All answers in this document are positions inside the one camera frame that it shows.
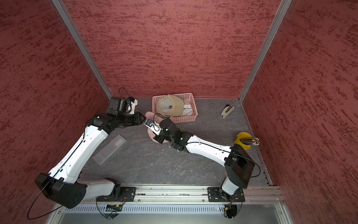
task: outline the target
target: beige baseball cap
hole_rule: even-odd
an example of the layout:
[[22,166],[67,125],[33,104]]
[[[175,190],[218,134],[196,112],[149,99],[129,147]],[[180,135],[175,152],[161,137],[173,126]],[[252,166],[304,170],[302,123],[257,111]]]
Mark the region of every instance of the beige baseball cap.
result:
[[177,96],[168,94],[157,102],[156,110],[163,116],[179,117],[184,110],[184,101]]

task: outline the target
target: pink plastic basket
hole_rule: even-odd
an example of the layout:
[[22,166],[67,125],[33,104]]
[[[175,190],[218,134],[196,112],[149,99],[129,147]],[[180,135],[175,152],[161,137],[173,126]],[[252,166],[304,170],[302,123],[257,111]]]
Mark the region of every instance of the pink plastic basket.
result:
[[[191,92],[188,93],[180,93],[180,94],[172,94],[174,96],[177,96],[183,100],[186,100],[188,103],[190,103],[192,105],[193,108],[193,114],[190,116],[183,116],[183,117],[175,117],[175,118],[170,118],[171,121],[173,121],[174,123],[182,123],[182,122],[189,122],[189,121],[195,121],[195,119],[198,116],[198,111],[197,111],[197,106],[195,106],[195,101],[194,101],[194,97],[193,94]],[[161,95],[161,96],[153,96],[153,103],[152,103],[152,112],[155,114],[156,113],[156,103],[163,97],[165,97],[166,95]]]

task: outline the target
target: black cable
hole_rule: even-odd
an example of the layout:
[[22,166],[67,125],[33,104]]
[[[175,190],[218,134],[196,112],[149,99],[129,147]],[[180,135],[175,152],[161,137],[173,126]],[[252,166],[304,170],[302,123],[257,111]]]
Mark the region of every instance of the black cable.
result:
[[112,95],[112,97],[113,97],[114,95],[119,94],[119,95],[120,95],[120,97],[124,98],[124,97],[121,95],[122,93],[127,94],[129,97],[131,96],[131,95],[129,95],[129,93],[128,93],[128,91],[126,90],[126,88],[121,87],[121,88],[119,88],[119,89],[118,89],[118,93],[113,94],[113,95]]
[[71,158],[71,156],[74,154],[74,152],[79,148],[79,146],[82,144],[82,142],[84,142],[84,140],[81,140],[81,142],[78,144],[78,146],[73,150],[73,152],[71,153],[71,155],[67,158],[67,160],[62,164],[61,168],[64,167],[64,165],[67,163],[67,161]]
[[47,187],[47,185],[53,180],[53,178],[56,176],[56,174],[57,174],[59,171],[60,171],[60,170],[58,170],[58,171],[55,173],[55,175],[53,175],[53,177],[47,182],[47,184],[42,188],[42,190],[40,191],[40,193],[37,195],[37,197],[35,198],[35,200],[34,200],[34,201],[32,202],[32,204],[30,205],[30,208],[29,208],[29,210],[28,210],[28,212],[27,212],[27,219],[28,219],[28,220],[34,220],[34,219],[41,218],[41,217],[43,217],[43,216],[45,216],[45,215],[48,215],[48,214],[50,214],[51,212],[54,212],[54,211],[56,211],[57,209],[59,209],[59,208],[62,207],[62,205],[61,205],[60,207],[58,207],[58,208],[56,208],[56,209],[54,209],[54,210],[52,210],[52,211],[50,211],[50,212],[48,212],[48,213],[46,213],[46,214],[44,214],[44,215],[35,217],[35,218],[30,218],[30,217],[29,217],[30,210],[31,210],[32,206],[35,204],[37,198],[40,196],[40,194],[42,193],[42,191],[43,191],[43,190]]
[[241,210],[241,207],[242,207],[243,201],[244,201],[244,191],[243,191],[243,189],[241,188],[241,205],[240,205],[239,210],[237,210],[236,215],[239,214],[239,212],[240,212],[240,210]]
[[84,126],[84,131],[83,131],[83,140],[84,140],[84,133],[86,132],[86,127],[88,122],[91,120],[92,118],[88,119],[88,121],[86,122],[85,126]]
[[113,219],[113,218],[115,218],[116,216],[117,216],[117,211],[112,211],[112,212],[108,215],[108,219]]
[[153,126],[156,126],[156,127],[158,127],[158,126],[155,125],[155,120],[154,120],[154,118],[155,118],[155,116],[156,116],[157,114],[159,114],[159,113],[155,113],[155,114],[153,115]]
[[[215,147],[215,146],[212,146],[212,145],[206,144],[206,143],[204,143],[204,142],[190,142],[190,143],[188,143],[188,144],[191,144],[191,143],[199,143],[199,144],[204,144],[204,145],[207,145],[207,146],[213,147],[213,148],[215,148],[215,149],[217,149],[217,150],[220,150],[220,151],[223,151],[223,152],[228,152],[228,151],[225,151],[225,150],[219,149],[219,148],[217,148],[217,147]],[[250,160],[251,162],[255,163],[255,165],[257,165],[257,166],[258,166],[258,170],[259,170],[259,172],[258,172],[258,175],[256,175],[256,176],[252,176],[252,177],[257,177],[257,176],[259,176],[259,175],[261,174],[261,168],[260,168],[260,166],[259,166],[259,165],[258,165],[258,164],[254,161],[254,160],[249,159],[249,158],[246,158],[245,156],[241,156],[241,155],[238,155],[238,154],[232,153],[232,152],[228,152],[228,153],[233,154],[233,155],[236,155],[236,156],[240,156],[240,157],[242,157],[242,158],[244,158],[244,159]]]
[[102,212],[100,211],[100,208],[98,208],[97,197],[96,197],[96,206],[97,206],[98,212],[99,212],[105,219],[108,219],[104,214],[102,214]]

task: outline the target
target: orange wire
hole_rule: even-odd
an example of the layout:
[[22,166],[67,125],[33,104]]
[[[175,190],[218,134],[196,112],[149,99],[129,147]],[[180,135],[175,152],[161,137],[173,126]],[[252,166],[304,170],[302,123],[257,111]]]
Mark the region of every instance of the orange wire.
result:
[[122,205],[124,205],[124,203],[126,203],[126,200],[127,200],[127,196],[126,196],[126,193],[123,193],[124,194],[124,202]]
[[231,205],[233,201],[234,201],[234,199],[232,199],[232,201],[230,202],[230,204],[225,205],[225,207]]

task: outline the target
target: mounting plate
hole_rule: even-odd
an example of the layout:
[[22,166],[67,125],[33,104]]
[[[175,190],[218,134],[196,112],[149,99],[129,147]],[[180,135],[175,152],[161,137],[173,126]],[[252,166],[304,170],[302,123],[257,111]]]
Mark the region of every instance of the mounting plate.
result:
[[[219,194],[219,189],[220,189],[219,187],[208,187],[209,202],[227,202],[223,198],[221,198],[221,195]],[[240,188],[236,190],[233,196],[234,196],[234,202],[245,202],[245,196],[241,195]]]
[[125,200],[124,194],[126,195],[126,202],[133,202],[135,196],[135,187],[121,187],[122,197],[119,199],[112,199],[109,196],[99,196],[97,201],[111,201],[111,202],[121,202]]

